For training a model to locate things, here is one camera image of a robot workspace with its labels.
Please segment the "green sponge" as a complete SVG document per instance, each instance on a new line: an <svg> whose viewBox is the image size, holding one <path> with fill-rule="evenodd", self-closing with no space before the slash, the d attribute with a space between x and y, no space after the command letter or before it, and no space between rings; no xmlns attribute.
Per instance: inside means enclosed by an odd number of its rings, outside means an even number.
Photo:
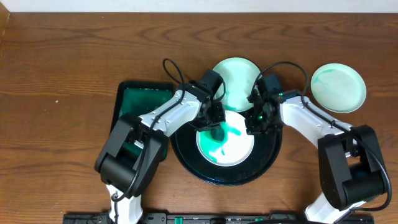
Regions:
<svg viewBox="0 0 398 224"><path fill-rule="evenodd" d="M226 136L226 134L225 134L225 131L223 128L212 129L210 131L210 138L215 142L218 142L218 143L223 142L225 139L225 136Z"/></svg>

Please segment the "white plate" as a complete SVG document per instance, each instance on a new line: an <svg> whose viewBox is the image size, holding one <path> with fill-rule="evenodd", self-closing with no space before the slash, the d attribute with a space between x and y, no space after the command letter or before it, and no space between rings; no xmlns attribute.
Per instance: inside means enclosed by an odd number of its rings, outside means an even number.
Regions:
<svg viewBox="0 0 398 224"><path fill-rule="evenodd" d="M221 123L225 139L218 143L210 138L210 131L197 131L196 142L200 154L210 163L231 167L248 158L254 147L254 136L246 132L245 118L234 111L225 111L226 120Z"/></svg>

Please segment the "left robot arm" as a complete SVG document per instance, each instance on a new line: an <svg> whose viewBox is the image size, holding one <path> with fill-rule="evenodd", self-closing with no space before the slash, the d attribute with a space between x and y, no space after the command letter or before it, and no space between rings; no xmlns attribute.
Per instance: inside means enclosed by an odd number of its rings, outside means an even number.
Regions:
<svg viewBox="0 0 398 224"><path fill-rule="evenodd" d="M174 96L147 114L122 115L95 162L111 197L111 223L137 223L141 195L152 181L169 137L187 123L197 131L217 129L225 120L214 94L223 80L181 83Z"/></svg>

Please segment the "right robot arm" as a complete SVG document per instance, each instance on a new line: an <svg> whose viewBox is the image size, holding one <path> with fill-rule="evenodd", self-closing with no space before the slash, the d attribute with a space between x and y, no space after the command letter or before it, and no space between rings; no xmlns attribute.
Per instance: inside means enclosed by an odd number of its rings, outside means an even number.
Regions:
<svg viewBox="0 0 398 224"><path fill-rule="evenodd" d="M290 126L318 149L322 193L305 209L307 221L338 223L355 211L364 211L365 203L383 194L386 201L371 210L390 204L391 180L373 128L336 120L298 90L275 95L253 90L248 101L254 106L246 119L248 134Z"/></svg>

